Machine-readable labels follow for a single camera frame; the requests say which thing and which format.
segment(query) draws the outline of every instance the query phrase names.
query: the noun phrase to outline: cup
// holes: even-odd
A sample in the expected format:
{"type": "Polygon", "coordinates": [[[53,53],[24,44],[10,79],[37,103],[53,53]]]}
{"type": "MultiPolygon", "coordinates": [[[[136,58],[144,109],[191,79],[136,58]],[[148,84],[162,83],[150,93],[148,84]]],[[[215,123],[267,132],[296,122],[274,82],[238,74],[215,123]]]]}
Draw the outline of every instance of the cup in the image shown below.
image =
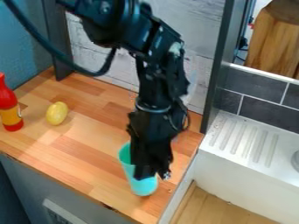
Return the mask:
{"type": "Polygon", "coordinates": [[[126,173],[131,190],[134,194],[138,196],[149,196],[157,189],[158,181],[156,176],[145,178],[143,180],[134,178],[136,166],[131,164],[130,143],[126,143],[122,146],[118,152],[118,159],[122,164],[122,168],[126,173]]]}

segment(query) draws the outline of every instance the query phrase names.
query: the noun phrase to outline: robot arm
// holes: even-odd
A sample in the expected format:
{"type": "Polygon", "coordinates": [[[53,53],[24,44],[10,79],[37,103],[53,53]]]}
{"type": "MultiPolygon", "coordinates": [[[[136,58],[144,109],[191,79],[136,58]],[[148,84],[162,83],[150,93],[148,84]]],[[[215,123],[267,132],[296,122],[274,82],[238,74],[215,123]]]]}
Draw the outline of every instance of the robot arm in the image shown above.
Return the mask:
{"type": "Polygon", "coordinates": [[[136,58],[140,81],[136,110],[129,114],[131,163],[135,178],[158,173],[170,176],[173,160],[170,142],[189,126],[190,118],[180,97],[189,85],[184,73],[184,42],[165,22],[154,17],[150,5],[138,0],[56,0],[82,20],[96,45],[112,48],[98,73],[75,65],[38,33],[12,0],[4,0],[24,28],[54,57],[80,73],[103,75],[115,52],[122,47],[136,58]]]}

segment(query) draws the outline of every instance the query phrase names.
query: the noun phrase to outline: bottle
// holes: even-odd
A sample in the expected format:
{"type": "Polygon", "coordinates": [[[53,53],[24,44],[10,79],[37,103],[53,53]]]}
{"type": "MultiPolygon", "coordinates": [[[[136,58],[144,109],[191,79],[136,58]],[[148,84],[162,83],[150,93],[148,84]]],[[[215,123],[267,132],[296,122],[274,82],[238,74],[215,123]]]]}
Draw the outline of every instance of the bottle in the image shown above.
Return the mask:
{"type": "Polygon", "coordinates": [[[0,116],[8,131],[20,130],[24,125],[17,97],[5,85],[4,73],[0,73],[0,116]]]}

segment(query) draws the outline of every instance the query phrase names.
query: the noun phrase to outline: white brick wall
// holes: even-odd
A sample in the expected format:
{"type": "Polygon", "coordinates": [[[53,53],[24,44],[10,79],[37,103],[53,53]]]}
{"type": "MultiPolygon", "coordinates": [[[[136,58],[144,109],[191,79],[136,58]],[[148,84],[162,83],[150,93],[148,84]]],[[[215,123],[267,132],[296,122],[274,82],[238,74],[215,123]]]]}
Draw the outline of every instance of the white brick wall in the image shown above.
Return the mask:
{"type": "MultiPolygon", "coordinates": [[[[184,101],[188,102],[190,110],[202,114],[224,0],[195,0],[192,3],[187,0],[150,2],[155,15],[183,35],[186,46],[184,66],[188,80],[191,82],[190,93],[184,101]]],[[[75,62],[97,71],[109,49],[94,45],[84,32],[80,20],[74,15],[67,14],[67,23],[75,62]]],[[[125,50],[118,51],[109,73],[98,79],[133,91],[138,90],[135,61],[125,50]]]]}

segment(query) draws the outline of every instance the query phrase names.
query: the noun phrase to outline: lemon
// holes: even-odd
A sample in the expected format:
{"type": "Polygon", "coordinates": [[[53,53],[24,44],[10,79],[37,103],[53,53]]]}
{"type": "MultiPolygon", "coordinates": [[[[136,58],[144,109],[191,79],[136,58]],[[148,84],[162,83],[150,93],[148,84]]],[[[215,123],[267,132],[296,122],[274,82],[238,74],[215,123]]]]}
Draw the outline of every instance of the lemon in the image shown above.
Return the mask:
{"type": "Polygon", "coordinates": [[[67,112],[67,105],[62,101],[58,101],[48,108],[45,118],[51,125],[60,125],[66,119],[67,112]]]}

